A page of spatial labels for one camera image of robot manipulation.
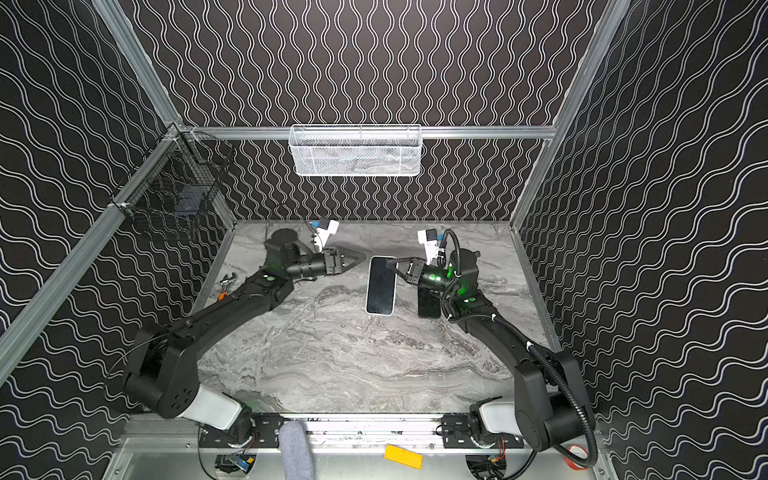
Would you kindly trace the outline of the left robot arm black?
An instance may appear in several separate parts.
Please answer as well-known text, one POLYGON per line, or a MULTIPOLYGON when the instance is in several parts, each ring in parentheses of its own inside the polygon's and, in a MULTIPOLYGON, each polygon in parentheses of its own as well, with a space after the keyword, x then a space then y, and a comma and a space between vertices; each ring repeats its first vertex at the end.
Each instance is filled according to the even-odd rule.
POLYGON ((347 247, 312 251, 292 229, 279 229, 265 242, 264 264, 224 299, 197 313, 137 337, 127 357, 123 390, 162 417, 184 416, 198 397, 220 395, 199 380, 198 360, 242 324, 268 313, 293 292, 298 280, 343 274, 366 255, 347 247))

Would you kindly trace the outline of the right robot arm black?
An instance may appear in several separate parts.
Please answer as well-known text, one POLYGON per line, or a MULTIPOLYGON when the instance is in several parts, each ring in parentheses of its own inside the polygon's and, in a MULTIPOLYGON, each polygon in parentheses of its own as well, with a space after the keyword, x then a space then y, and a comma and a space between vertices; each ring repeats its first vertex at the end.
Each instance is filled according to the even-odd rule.
POLYGON ((481 341, 513 377, 514 418, 533 450, 550 448, 582 468, 598 460, 595 418, 575 358, 554 352, 504 318, 479 286, 480 253, 466 248, 436 266, 418 257, 390 259, 386 268, 406 283, 438 294, 441 313, 481 341))

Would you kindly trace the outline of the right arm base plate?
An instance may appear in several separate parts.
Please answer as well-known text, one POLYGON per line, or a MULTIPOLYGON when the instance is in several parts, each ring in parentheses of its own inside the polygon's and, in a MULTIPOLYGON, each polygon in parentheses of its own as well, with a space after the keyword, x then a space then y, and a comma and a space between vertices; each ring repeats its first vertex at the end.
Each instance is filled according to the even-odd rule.
POLYGON ((434 433, 446 449, 522 449, 524 442, 513 434, 491 433, 473 413, 444 414, 434 433))

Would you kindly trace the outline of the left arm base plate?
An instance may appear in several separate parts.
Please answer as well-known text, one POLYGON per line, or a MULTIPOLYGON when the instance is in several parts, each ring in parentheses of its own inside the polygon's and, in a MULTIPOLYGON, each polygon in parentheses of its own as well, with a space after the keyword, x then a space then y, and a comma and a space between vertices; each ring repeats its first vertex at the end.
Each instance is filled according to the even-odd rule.
POLYGON ((202 427, 199 446, 208 449, 260 449, 279 446, 279 430, 286 419, 279 414, 253 414, 250 420, 237 420, 226 431, 202 427))

